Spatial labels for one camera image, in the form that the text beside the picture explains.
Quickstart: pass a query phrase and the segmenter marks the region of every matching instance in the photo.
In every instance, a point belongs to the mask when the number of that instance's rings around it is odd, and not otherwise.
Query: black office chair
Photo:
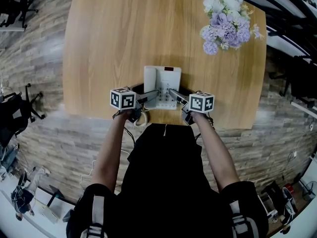
[[[33,113],[40,119],[44,119],[45,115],[39,115],[33,108],[32,104],[38,97],[43,97],[42,93],[39,93],[29,100],[28,87],[31,84],[25,86],[26,100],[22,100],[21,94],[11,93],[6,96],[2,96],[0,99],[0,144],[2,147],[6,147],[10,142],[13,135],[17,136],[28,126],[28,119],[31,122],[35,121],[35,118],[31,115]]]
[[[296,99],[307,104],[308,108],[312,108],[315,105],[314,101],[308,101],[303,98],[317,99],[317,89],[315,87],[315,80],[317,78],[317,66],[312,56],[295,56],[284,58],[283,61],[285,67],[285,74],[275,76],[275,72],[270,73],[271,79],[286,79],[286,85],[284,91],[280,92],[280,96],[286,95],[289,85],[292,85],[291,94]]]
[[[17,2],[15,0],[0,0],[0,14],[4,13],[8,15],[7,21],[3,21],[0,24],[0,27],[8,27],[11,24],[15,23],[15,19],[22,12],[22,15],[19,21],[22,21],[22,27],[25,29],[27,25],[25,25],[25,17],[28,11],[35,11],[36,13],[39,11],[37,9],[29,9],[30,5],[34,2],[34,0],[20,0]]]

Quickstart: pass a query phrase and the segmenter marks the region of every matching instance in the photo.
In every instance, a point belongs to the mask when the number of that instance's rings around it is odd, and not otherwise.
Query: wooden table
[[[266,35],[265,13],[248,4]],[[145,65],[182,68],[181,85],[215,95],[217,128],[251,128],[259,104],[266,39],[208,56],[200,30],[208,25],[203,0],[73,0],[63,59],[70,114],[112,119],[112,88],[143,82]],[[150,122],[184,124],[176,111],[150,111]]]

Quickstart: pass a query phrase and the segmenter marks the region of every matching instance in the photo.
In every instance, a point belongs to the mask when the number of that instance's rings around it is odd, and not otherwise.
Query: forearm
[[[218,189],[222,190],[227,185],[240,181],[230,153],[209,121],[203,116],[197,116],[196,123],[201,132]]]
[[[126,119],[116,116],[97,156],[92,183],[100,183],[114,192],[119,164],[123,129]]]

